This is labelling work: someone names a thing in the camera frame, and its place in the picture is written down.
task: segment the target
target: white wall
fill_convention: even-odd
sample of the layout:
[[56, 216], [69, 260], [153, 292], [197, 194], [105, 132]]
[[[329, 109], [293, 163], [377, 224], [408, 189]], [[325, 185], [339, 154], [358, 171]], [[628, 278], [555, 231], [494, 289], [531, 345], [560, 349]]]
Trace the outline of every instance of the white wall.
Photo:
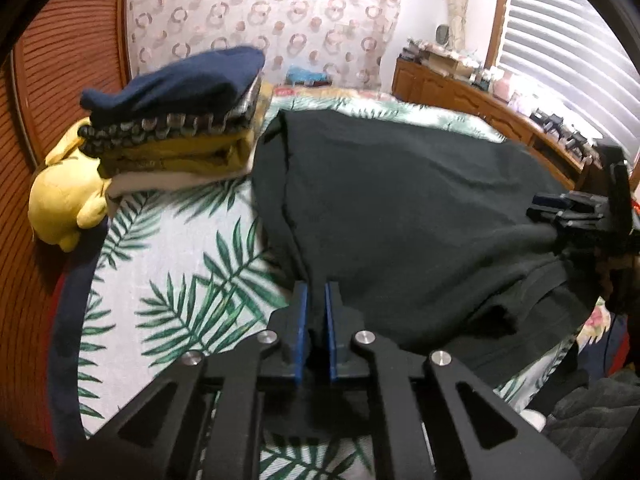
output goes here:
[[380, 62], [382, 90], [391, 90], [396, 70], [396, 58], [406, 46], [408, 37], [434, 41], [436, 27], [447, 23], [447, 3], [445, 0], [401, 0], [400, 16], [393, 38], [386, 46]]
[[[481, 62], [486, 58], [494, 26], [496, 0], [469, 0], [466, 12], [466, 49]], [[382, 90], [390, 91], [396, 58], [408, 37], [434, 41], [436, 27], [447, 23], [446, 0], [401, 0], [400, 16], [380, 64]]]

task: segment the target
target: circle patterned curtain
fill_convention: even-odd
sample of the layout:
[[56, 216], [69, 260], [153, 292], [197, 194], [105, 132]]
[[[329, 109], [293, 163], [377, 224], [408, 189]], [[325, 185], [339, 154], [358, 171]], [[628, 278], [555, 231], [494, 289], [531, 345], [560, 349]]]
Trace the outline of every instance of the circle patterned curtain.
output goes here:
[[400, 0], [128, 0], [131, 71], [252, 44], [264, 51], [272, 83], [296, 65], [340, 86], [377, 89], [399, 11]]

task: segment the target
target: stack of folded clothes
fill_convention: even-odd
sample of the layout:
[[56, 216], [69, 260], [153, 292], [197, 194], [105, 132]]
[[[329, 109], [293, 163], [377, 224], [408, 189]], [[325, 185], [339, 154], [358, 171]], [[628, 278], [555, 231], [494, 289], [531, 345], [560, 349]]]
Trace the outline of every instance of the stack of folded clothes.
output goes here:
[[238, 46], [138, 76], [119, 94], [84, 90], [91, 125], [78, 131], [80, 150], [100, 158], [100, 175], [121, 194], [163, 189], [149, 183], [167, 172], [173, 189], [176, 176], [194, 185], [247, 174], [271, 99], [263, 65], [262, 51]]

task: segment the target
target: window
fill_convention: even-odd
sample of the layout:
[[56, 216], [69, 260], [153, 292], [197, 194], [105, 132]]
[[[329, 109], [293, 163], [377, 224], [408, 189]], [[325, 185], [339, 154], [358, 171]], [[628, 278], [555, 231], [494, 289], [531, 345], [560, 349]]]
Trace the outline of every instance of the window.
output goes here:
[[587, 0], [509, 0], [498, 66], [544, 85], [635, 159], [640, 76]]

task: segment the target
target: yellow folded cloth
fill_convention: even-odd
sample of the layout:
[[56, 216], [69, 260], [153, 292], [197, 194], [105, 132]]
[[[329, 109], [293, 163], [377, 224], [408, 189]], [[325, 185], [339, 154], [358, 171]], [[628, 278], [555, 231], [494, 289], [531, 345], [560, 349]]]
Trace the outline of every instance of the yellow folded cloth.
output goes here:
[[263, 81], [251, 126], [233, 134], [152, 140], [102, 154], [98, 172], [111, 178], [125, 171], [182, 171], [216, 177], [247, 167], [271, 103], [273, 85]]

